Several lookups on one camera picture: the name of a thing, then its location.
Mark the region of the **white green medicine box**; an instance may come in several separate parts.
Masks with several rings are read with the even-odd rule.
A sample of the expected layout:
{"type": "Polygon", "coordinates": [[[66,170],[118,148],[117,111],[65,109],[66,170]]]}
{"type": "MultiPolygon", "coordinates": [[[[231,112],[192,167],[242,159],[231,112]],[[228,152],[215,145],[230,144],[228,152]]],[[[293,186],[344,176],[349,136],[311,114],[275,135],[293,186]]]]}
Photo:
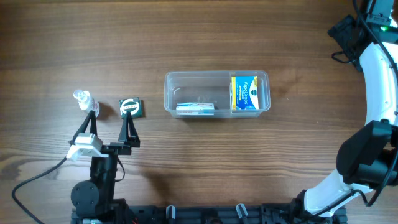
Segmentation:
{"type": "Polygon", "coordinates": [[[177,103],[176,112],[181,116],[213,116],[213,103],[177,103]]]}

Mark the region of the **white spray bottle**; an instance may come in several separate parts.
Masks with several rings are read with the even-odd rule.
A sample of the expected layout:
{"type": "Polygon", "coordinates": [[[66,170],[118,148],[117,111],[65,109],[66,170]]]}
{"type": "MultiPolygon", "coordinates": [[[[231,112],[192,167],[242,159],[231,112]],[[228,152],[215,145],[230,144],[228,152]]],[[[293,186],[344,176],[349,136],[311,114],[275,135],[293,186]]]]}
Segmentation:
{"type": "Polygon", "coordinates": [[[89,91],[75,90],[73,93],[73,97],[78,101],[78,105],[81,110],[86,113],[93,111],[96,117],[99,116],[100,104],[92,97],[89,91]]]}

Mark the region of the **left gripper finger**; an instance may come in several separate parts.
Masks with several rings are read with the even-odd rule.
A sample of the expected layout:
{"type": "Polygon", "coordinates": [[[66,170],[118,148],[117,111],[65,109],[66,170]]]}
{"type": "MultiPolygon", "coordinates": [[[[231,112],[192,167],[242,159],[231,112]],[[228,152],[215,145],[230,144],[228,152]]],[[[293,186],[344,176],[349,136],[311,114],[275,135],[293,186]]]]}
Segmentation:
{"type": "Polygon", "coordinates": [[[90,134],[97,134],[97,125],[96,125],[96,115],[94,111],[90,111],[87,114],[84,122],[78,128],[77,132],[73,135],[72,141],[75,142],[78,135],[81,133],[85,133],[88,125],[90,124],[90,134]]]}
{"type": "Polygon", "coordinates": [[[134,127],[132,115],[130,112],[127,112],[125,117],[123,118],[123,124],[119,133],[118,141],[123,142],[124,144],[140,143],[140,139],[134,127]]]}

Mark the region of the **blue VapoDrops box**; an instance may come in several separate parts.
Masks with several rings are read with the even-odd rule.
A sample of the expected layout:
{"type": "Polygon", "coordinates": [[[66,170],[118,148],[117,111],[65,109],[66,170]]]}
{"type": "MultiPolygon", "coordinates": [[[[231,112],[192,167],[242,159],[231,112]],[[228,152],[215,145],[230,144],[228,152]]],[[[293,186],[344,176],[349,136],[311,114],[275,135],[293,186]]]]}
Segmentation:
{"type": "Polygon", "coordinates": [[[230,83],[232,110],[258,110],[258,77],[232,76],[230,83]]]}

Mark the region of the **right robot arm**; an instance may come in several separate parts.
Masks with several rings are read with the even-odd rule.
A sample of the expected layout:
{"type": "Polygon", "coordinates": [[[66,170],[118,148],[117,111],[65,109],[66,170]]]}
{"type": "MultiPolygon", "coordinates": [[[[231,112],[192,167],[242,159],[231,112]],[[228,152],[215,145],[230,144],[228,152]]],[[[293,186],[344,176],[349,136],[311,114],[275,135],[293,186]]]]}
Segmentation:
{"type": "Polygon", "coordinates": [[[341,47],[345,63],[363,73],[365,125],[339,148],[336,168],[318,185],[274,208],[286,223],[343,223],[344,206],[361,197],[372,207],[387,186],[397,185],[397,23],[393,1],[353,2],[328,35],[341,47]]]}

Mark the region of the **green square box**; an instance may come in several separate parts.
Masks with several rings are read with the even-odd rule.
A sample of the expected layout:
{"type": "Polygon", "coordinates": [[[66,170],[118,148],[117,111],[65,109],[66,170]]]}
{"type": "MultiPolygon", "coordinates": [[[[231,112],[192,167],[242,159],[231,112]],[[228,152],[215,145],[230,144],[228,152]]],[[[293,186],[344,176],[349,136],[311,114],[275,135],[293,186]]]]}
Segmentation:
{"type": "Polygon", "coordinates": [[[119,110],[122,119],[128,114],[130,114],[132,118],[140,118],[143,115],[141,99],[139,97],[133,97],[120,100],[119,110]]]}

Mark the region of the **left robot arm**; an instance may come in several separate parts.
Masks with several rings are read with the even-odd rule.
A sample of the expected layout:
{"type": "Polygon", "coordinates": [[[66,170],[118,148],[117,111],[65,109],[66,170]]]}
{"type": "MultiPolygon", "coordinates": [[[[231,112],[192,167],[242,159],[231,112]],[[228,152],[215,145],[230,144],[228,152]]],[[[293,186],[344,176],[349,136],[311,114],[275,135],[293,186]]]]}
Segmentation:
{"type": "Polygon", "coordinates": [[[71,191],[75,206],[73,223],[138,223],[139,220],[124,199],[114,198],[119,156],[130,156],[132,148],[140,147],[131,113],[123,118],[118,142],[104,144],[98,137],[96,115],[90,111],[69,142],[67,159],[91,158],[90,178],[77,183],[71,191]]]}

